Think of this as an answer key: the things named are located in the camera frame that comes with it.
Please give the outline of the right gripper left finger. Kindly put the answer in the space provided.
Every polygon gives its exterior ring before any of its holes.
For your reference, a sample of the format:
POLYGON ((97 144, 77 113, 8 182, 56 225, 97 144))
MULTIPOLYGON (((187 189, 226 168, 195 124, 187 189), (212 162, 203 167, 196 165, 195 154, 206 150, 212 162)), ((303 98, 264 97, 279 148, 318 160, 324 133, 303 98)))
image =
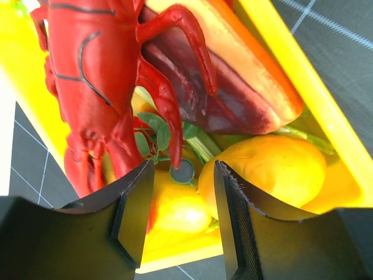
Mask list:
POLYGON ((60 209, 1 197, 2 279, 134 279, 154 186, 146 160, 60 209))

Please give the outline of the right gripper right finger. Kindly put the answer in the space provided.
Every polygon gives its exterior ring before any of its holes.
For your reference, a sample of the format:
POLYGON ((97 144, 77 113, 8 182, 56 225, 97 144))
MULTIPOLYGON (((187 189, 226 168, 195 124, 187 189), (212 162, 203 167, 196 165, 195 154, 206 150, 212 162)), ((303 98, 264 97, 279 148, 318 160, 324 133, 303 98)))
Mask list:
POLYGON ((371 279, 372 209, 293 207, 214 163, 227 279, 371 279))

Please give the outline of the toy small orange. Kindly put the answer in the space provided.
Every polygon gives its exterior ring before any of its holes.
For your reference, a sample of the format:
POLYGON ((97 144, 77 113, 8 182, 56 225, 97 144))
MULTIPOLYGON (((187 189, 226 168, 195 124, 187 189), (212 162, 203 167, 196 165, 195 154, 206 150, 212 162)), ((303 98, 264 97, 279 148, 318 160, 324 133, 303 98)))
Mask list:
POLYGON ((197 182, 179 184, 166 171, 156 170, 147 232, 153 229, 181 233, 206 230, 213 218, 197 191, 197 182))

